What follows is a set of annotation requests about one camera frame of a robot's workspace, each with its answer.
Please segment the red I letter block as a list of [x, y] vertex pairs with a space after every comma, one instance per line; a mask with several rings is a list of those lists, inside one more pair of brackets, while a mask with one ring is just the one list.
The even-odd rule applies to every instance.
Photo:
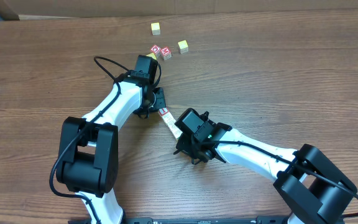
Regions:
[[168, 115], [170, 112], [169, 112], [168, 108], [160, 108], [158, 110], [158, 113], [161, 117], [164, 117], [164, 116]]

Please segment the cream picture block yellow side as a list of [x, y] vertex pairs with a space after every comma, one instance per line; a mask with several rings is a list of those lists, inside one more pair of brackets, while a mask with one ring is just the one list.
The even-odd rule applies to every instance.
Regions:
[[172, 125], [175, 124], [175, 118], [172, 116], [171, 113], [165, 113], [163, 116], [162, 116], [162, 119], [164, 120], [165, 124], [170, 127]]

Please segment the cream block red X side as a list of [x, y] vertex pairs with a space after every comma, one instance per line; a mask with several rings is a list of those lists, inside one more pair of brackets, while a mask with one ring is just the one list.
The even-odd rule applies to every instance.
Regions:
[[171, 131], [173, 134], [177, 134], [177, 133], [180, 132], [180, 130], [178, 129], [178, 127], [175, 125], [175, 120], [169, 121], [167, 125], [168, 125], [170, 131]]

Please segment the plain cream block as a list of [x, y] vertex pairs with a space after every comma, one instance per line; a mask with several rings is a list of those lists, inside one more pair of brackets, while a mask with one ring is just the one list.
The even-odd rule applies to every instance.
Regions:
[[174, 129], [173, 130], [173, 135], [175, 137], [176, 140], [178, 140], [180, 138], [180, 136], [182, 135], [182, 131], [178, 128]]

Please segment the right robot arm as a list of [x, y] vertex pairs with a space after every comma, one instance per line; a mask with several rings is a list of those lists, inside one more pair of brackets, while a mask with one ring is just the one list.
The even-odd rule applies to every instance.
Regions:
[[244, 166], [268, 180], [291, 209], [288, 223], [337, 223], [356, 186], [316, 147], [285, 149], [249, 138], [209, 113], [188, 108], [176, 121], [182, 131], [177, 152], [194, 164], [217, 159]]

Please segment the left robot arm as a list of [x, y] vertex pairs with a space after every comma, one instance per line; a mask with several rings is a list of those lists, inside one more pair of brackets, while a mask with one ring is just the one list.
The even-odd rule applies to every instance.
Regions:
[[125, 223], [113, 187], [119, 168], [119, 130], [135, 114], [147, 119], [166, 106], [156, 59], [139, 55], [134, 69], [112, 77], [110, 94], [91, 112], [67, 117], [62, 124], [58, 158], [49, 177], [51, 191], [80, 199], [87, 223]]

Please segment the yellow block left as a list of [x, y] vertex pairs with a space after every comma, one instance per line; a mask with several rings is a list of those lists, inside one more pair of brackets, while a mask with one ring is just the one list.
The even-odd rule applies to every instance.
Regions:
[[150, 58], [152, 58], [152, 59], [154, 59], [154, 60], [156, 60], [157, 58], [156, 58], [156, 56], [155, 56], [155, 54], [152, 52], [152, 53], [149, 53], [149, 54], [147, 54], [147, 57], [150, 57]]

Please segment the red M letter block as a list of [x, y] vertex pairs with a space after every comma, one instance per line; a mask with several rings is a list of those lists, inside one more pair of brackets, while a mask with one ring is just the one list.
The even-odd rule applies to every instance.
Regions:
[[172, 52], [168, 47], [161, 48], [160, 53], [164, 60], [168, 60], [172, 57]]

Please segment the red C letter block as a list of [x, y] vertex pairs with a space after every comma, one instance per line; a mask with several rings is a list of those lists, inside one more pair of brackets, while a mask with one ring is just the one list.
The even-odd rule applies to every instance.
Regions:
[[150, 51], [151, 51], [152, 53], [154, 53], [154, 55], [155, 55], [156, 57], [159, 57], [160, 54], [161, 54], [161, 48], [160, 48], [158, 45], [153, 45], [153, 46], [150, 48]]

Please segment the yellow block right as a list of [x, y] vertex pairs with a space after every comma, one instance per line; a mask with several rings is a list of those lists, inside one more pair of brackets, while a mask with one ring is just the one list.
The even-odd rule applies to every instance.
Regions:
[[181, 54], [184, 54], [189, 51], [189, 46], [186, 40], [179, 41], [178, 47]]

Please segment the yellow block far top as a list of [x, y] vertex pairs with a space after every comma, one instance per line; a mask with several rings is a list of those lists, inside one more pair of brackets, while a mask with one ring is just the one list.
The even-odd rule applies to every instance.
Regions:
[[152, 35], [160, 35], [161, 34], [159, 22], [151, 23], [150, 26], [151, 26]]

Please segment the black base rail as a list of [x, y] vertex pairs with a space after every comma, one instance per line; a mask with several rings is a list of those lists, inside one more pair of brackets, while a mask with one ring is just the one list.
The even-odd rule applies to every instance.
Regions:
[[125, 218], [123, 224], [285, 224], [287, 216], [259, 216], [255, 218], [182, 218], [182, 219], [153, 219], [149, 217]]

